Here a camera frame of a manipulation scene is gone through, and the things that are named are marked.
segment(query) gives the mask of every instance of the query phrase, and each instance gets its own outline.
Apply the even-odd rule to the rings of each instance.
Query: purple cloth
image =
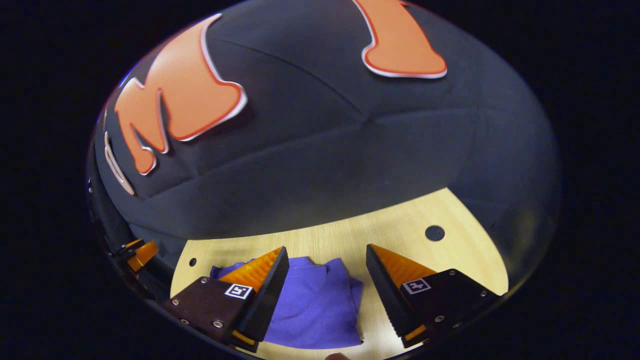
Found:
[[[214,266],[211,277],[219,279],[243,265]],[[289,259],[289,272],[264,341],[308,349],[360,345],[356,318],[362,286],[362,281],[349,277],[339,258],[325,265],[313,264],[309,258]]]

